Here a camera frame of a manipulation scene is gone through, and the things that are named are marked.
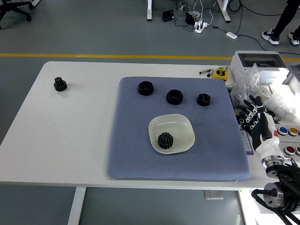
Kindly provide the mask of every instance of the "white table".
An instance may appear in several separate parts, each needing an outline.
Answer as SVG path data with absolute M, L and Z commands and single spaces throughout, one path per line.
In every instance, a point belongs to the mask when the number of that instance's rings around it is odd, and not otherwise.
M 80 215 L 85 187 L 252 190 L 275 182 L 256 155 L 248 156 L 251 178 L 241 181 L 115 180 L 106 174 L 121 78 L 205 78 L 199 71 L 207 68 L 218 66 L 46 63 L 0 146 L 0 183 L 81 187 L 74 199 Z M 67 82 L 66 91 L 55 91 L 57 76 Z
M 223 14 L 224 20 L 226 21 L 226 23 L 229 23 L 231 21 L 226 8 L 228 5 L 228 1 L 229 0 L 217 0 L 217 3 L 220 6 L 221 12 Z M 152 20 L 152 0 L 148 0 L 147 3 L 147 20 L 151 21 Z

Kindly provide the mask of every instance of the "red button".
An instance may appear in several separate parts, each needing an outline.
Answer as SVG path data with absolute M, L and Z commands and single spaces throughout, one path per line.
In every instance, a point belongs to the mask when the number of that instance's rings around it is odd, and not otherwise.
M 287 155 L 291 156 L 291 155 L 295 154 L 296 151 L 292 146 L 286 146 L 285 149 L 284 149 L 284 152 Z

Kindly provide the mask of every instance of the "white bowl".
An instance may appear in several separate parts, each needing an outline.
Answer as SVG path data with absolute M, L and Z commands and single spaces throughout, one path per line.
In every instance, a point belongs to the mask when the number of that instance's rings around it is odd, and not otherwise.
M 173 136 L 174 142 L 169 149 L 162 149 L 158 144 L 158 136 L 163 132 L 168 132 Z M 162 154 L 187 151 L 195 143 L 195 134 L 191 122 L 180 114 L 155 117 L 149 123 L 149 136 L 154 149 Z

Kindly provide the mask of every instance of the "blue button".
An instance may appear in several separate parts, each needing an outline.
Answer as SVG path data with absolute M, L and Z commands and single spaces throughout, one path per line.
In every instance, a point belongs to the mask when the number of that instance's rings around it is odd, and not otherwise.
M 287 135 L 287 134 L 288 134 L 288 130 L 287 130 L 285 127 L 280 127 L 280 128 L 278 129 L 278 133 L 279 133 L 280 135 Z

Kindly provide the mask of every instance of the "pen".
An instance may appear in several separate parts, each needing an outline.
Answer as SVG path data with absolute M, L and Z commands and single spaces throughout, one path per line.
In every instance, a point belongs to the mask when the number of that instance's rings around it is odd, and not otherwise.
M 209 71 L 211 71 L 212 69 L 205 69 L 205 70 L 201 70 L 199 72 L 199 74 L 205 74 L 205 73 L 208 73 Z

